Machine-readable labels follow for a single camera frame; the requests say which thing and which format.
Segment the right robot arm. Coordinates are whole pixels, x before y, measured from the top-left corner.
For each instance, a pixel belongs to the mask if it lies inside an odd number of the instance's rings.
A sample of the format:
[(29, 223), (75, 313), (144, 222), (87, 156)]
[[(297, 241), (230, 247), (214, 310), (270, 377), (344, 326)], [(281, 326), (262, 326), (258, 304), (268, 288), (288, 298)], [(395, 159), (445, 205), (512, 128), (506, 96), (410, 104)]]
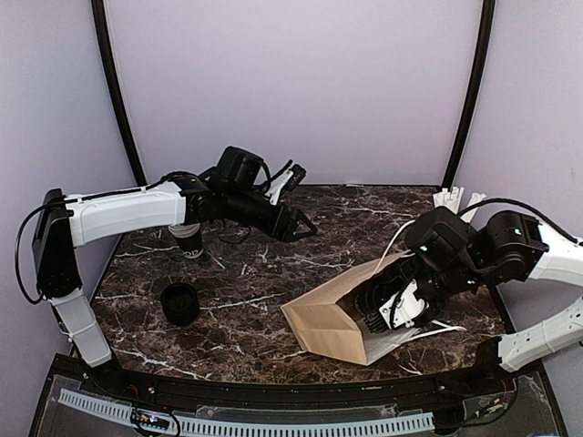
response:
[(400, 229), (406, 252), (356, 287), (354, 307), (372, 333), (421, 328), (451, 297), (512, 280), (582, 283), (582, 240), (516, 200), (475, 229), (439, 206)]

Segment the brown paper bag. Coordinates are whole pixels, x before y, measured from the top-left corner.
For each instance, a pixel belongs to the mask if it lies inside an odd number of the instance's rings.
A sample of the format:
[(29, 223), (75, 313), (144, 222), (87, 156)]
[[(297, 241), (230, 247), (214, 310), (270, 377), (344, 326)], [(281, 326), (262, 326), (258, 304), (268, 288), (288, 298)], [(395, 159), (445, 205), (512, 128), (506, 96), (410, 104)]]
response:
[(356, 310), (356, 288), (372, 275), (400, 260), (403, 252), (386, 255), (346, 270), (315, 289), (281, 306), (290, 328), (304, 351), (324, 357), (368, 366), (398, 347), (425, 337), (451, 331), (455, 326), (432, 321), (423, 328), (413, 326), (372, 333)]

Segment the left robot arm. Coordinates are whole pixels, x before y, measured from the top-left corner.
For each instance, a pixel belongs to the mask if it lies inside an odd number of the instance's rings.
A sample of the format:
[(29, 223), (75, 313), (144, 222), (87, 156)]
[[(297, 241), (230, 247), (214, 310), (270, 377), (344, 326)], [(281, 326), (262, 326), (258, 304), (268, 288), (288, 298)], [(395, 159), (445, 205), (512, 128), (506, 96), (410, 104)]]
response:
[(76, 249), (140, 229), (189, 230), (215, 220), (230, 220), (290, 243), (312, 237), (317, 228), (281, 195), (305, 178), (305, 169), (288, 161), (271, 174), (263, 158), (228, 146), (217, 165), (200, 175), (175, 171), (150, 185), (89, 195), (49, 190), (42, 205), (28, 215), (36, 221), (32, 253), (36, 305), (47, 300), (65, 327), (81, 360), (95, 368), (92, 380), (109, 397), (128, 390), (128, 376), (110, 361), (114, 353), (83, 291)]

